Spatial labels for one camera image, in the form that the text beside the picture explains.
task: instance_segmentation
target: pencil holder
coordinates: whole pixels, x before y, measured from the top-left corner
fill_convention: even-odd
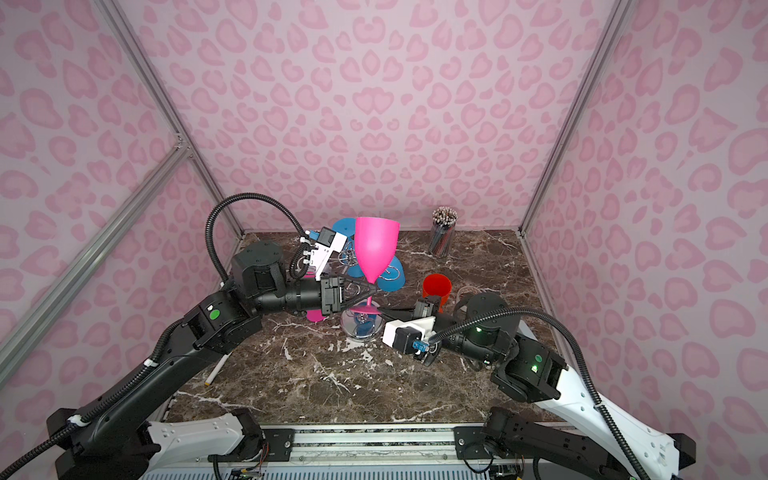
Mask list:
[[[432,213],[432,230],[427,253],[434,258],[446,257],[451,251],[456,218],[456,210],[448,207],[438,207]]]

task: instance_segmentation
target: blue connector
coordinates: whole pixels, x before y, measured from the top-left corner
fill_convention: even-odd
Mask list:
[[[427,350],[429,350],[429,344],[427,342],[422,342],[421,340],[414,340],[413,348],[417,349],[420,352],[426,352]]]

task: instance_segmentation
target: cable tie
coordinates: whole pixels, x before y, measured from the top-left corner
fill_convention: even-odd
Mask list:
[[[80,415],[73,415],[67,419],[70,423],[74,423],[78,427],[85,427],[90,422],[83,422],[82,417]]]

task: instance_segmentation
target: white pencil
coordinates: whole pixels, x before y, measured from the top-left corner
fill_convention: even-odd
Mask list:
[[[226,362],[228,358],[230,358],[229,354],[221,357],[221,360],[219,360],[219,362],[216,364],[213,372],[211,372],[208,378],[205,380],[205,386],[210,386],[210,384],[214,382],[216,375],[219,374],[219,370],[221,370],[221,367],[224,366],[224,362]]]

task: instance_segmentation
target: white bracket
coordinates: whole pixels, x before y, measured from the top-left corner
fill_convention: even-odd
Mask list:
[[[637,477],[637,472],[616,443],[603,415],[595,409],[592,397],[576,369],[571,367],[561,371],[557,388],[560,392],[559,399],[536,402],[535,405],[570,422],[584,435],[606,449],[633,476]],[[602,395],[600,398],[650,478],[670,480],[672,475],[677,475],[680,452],[675,448],[672,437],[645,425]]]
[[[147,431],[160,446],[150,458],[148,471],[212,454],[226,455],[243,439],[240,420],[231,413],[192,422],[150,422]]]
[[[346,243],[346,235],[342,235],[339,232],[335,232],[333,240],[329,247],[315,242],[312,250],[310,250],[310,267],[315,269],[315,280],[320,280],[320,275],[326,268],[328,260],[330,260],[331,253],[340,252],[344,248]]]

